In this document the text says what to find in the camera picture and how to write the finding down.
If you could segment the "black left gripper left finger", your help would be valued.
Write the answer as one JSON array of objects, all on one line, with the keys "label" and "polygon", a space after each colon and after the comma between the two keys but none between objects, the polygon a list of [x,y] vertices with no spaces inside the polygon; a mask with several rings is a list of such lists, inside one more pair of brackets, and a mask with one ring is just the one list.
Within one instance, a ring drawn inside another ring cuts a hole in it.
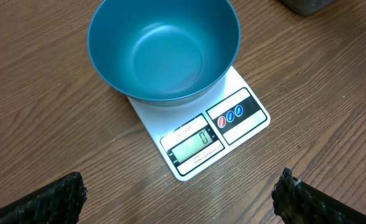
[{"label": "black left gripper left finger", "polygon": [[0,224],[77,224],[87,193],[81,174],[71,172],[0,208]]}]

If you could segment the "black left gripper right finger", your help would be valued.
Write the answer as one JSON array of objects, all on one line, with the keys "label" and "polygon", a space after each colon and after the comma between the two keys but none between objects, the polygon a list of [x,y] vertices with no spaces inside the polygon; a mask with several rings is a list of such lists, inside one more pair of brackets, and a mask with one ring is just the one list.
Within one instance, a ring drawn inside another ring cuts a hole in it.
[{"label": "black left gripper right finger", "polygon": [[272,200],[274,214],[286,224],[366,224],[366,215],[297,179],[287,167]]}]

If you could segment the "white digital kitchen scale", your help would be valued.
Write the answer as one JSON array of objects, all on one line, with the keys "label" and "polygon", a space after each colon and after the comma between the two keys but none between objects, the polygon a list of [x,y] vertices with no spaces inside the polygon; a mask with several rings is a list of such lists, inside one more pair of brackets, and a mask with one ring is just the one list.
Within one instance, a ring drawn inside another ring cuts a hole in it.
[{"label": "white digital kitchen scale", "polygon": [[200,98],[184,105],[152,106],[131,98],[175,178],[186,182],[270,124],[270,115],[231,67]]}]

